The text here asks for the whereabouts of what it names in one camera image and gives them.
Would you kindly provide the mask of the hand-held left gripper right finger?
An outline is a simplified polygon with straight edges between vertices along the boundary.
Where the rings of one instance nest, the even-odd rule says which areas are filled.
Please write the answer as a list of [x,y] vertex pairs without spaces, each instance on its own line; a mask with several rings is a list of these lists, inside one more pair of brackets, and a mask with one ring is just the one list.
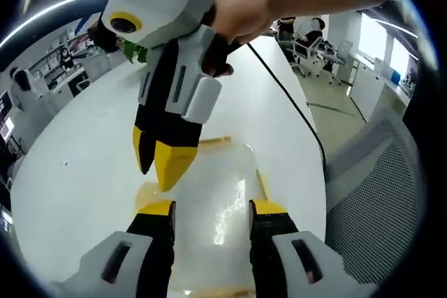
[[257,297],[361,297],[338,253],[299,231],[281,205],[252,199],[249,260]]

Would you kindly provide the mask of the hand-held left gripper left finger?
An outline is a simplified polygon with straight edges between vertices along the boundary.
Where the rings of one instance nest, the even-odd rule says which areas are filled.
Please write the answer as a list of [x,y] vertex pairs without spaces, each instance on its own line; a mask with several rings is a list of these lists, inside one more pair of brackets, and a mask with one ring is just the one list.
[[80,259],[61,283],[62,297],[166,297],[174,263],[174,200],[141,208],[125,232],[116,231]]

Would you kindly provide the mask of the person's right hand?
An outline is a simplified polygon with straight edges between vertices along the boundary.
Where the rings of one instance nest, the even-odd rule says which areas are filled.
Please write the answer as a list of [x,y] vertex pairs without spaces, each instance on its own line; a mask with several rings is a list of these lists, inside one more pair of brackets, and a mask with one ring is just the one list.
[[212,77],[231,75],[226,63],[228,46],[236,40],[243,45],[264,33],[272,24],[268,0],[215,0],[210,27],[217,34],[202,63],[204,73]]

